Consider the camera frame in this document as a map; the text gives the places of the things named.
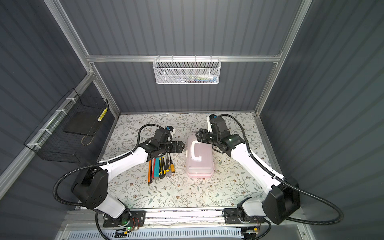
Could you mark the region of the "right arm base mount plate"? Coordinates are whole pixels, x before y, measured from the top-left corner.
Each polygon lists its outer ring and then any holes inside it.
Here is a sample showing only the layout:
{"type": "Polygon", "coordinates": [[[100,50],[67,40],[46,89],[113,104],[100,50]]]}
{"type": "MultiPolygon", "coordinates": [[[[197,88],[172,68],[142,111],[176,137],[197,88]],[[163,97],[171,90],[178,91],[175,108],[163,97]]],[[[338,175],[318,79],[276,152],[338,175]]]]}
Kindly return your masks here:
{"type": "Polygon", "coordinates": [[[265,223],[265,220],[261,219],[258,216],[249,217],[243,211],[240,211],[237,208],[225,208],[222,210],[222,216],[225,219],[227,225],[235,224],[262,224],[265,223]]]}

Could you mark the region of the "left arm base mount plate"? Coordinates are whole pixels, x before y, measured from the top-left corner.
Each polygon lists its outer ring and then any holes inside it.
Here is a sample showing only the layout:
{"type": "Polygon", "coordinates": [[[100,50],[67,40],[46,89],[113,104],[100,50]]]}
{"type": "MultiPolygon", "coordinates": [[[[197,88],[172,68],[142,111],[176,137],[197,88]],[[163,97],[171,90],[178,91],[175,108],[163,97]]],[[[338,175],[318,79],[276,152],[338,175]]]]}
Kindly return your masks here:
{"type": "Polygon", "coordinates": [[[112,218],[109,215],[104,216],[104,228],[133,228],[142,227],[146,218],[146,211],[124,211],[118,218],[112,218]]]}

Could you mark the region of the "red handled tool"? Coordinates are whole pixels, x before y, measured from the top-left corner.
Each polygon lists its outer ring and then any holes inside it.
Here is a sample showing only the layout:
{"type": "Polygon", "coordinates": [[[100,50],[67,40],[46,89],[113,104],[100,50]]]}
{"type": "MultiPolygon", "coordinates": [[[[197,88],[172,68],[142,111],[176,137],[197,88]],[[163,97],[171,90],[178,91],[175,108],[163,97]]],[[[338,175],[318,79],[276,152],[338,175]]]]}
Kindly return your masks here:
{"type": "Polygon", "coordinates": [[[152,160],[152,173],[151,173],[151,183],[154,181],[155,178],[155,167],[156,167],[156,158],[152,160]]]}

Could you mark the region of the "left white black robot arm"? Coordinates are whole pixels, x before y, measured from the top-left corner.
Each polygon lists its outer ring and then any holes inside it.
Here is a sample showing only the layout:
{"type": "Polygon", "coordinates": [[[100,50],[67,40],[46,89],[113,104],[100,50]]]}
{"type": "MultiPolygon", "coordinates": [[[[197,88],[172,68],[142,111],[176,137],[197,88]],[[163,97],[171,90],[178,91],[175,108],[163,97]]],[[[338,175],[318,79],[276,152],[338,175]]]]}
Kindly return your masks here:
{"type": "Polygon", "coordinates": [[[154,137],[139,143],[135,150],[102,162],[101,166],[80,170],[72,185],[71,192],[87,209],[107,214],[118,219],[129,214],[129,208],[114,198],[108,184],[121,173],[166,154],[180,154],[186,145],[181,141],[171,141],[172,132],[157,129],[154,137]]]}

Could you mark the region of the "orange pencil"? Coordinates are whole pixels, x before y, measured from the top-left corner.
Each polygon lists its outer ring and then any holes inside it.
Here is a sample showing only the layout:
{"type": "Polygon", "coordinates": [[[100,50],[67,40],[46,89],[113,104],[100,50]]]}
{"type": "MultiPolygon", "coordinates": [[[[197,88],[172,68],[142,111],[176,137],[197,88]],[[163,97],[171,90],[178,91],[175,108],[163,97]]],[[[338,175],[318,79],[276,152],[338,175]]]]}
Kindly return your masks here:
{"type": "Polygon", "coordinates": [[[148,185],[152,183],[152,160],[149,160],[149,169],[148,169],[148,185]]]}

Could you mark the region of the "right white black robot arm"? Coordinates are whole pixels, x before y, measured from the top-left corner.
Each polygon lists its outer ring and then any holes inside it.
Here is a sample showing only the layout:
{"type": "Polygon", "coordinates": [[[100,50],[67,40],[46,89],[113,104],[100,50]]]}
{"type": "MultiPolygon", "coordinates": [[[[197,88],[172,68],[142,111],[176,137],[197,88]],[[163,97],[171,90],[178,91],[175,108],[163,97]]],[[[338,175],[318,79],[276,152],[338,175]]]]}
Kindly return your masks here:
{"type": "Polygon", "coordinates": [[[237,205],[239,219],[267,217],[274,224],[281,224],[301,207],[299,193],[282,184],[278,178],[284,180],[285,177],[251,151],[244,128],[241,128],[242,136],[231,134],[223,117],[239,122],[228,114],[212,114],[207,117],[208,128],[196,132],[197,141],[217,147],[217,152],[240,163],[257,180],[266,195],[264,200],[248,197],[240,202],[237,205]]]}

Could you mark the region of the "pink plastic tool box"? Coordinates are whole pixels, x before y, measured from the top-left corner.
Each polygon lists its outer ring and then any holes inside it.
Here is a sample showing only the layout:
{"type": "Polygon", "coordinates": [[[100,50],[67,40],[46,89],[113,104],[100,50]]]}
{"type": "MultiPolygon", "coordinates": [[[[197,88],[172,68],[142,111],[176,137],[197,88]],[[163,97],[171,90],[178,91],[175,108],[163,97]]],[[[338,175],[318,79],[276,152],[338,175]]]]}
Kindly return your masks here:
{"type": "Polygon", "coordinates": [[[215,171],[212,146],[207,144],[206,148],[196,148],[196,141],[195,135],[190,135],[187,140],[187,175],[191,179],[209,179],[215,171]]]}

